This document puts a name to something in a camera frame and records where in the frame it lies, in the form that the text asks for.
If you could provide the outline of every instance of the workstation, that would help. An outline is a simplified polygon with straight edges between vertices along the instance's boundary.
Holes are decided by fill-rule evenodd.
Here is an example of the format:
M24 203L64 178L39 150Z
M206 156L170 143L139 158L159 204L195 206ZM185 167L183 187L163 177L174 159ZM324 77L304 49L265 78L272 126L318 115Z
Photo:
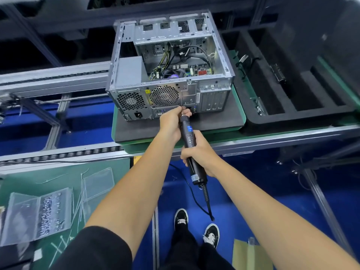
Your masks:
M314 2L306 19L300 15L307 0L211 0L207 6L203 1L97 8L58 17L57 24L41 14L27 19L16 6L4 5L8 19L0 21L0 30L9 32L0 32L0 39L26 36L51 68L0 75L1 205L7 206L13 192L39 197L71 188L73 193L71 226L34 242L33 249L43 254L31 263L33 269L48 268L60 254L56 248L63 250L58 247L63 239L70 241L84 226L83 178L111 168L112 184L119 181L155 137L159 117L178 105L191 108L192 128L224 157L286 147L273 159L283 164L316 144L360 135L358 76L337 42L339 34L351 36L344 25L359 6L356 0ZM21 26L27 31L20 32ZM109 26L114 37L108 60L64 66L41 40L49 33ZM349 53L355 53L350 41L356 39L345 45ZM179 62L172 64L172 58ZM177 165L182 146L180 141L173 151ZM327 157L333 164L356 151L357 144L350 143ZM329 163L318 161L290 165L288 172L305 176L335 240L353 254L308 172ZM215 187L209 186L210 196ZM163 261L162 218L157 208L135 269L156 269Z

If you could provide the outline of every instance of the black foam insert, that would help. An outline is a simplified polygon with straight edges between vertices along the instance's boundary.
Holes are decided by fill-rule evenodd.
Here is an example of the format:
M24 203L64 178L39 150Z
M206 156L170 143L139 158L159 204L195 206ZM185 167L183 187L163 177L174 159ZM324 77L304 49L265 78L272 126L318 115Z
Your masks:
M223 111L197 113L190 117L194 130L213 131L240 128L244 125L233 93L230 91ZM118 112L114 141L117 143L154 138L160 129L160 119L126 121Z

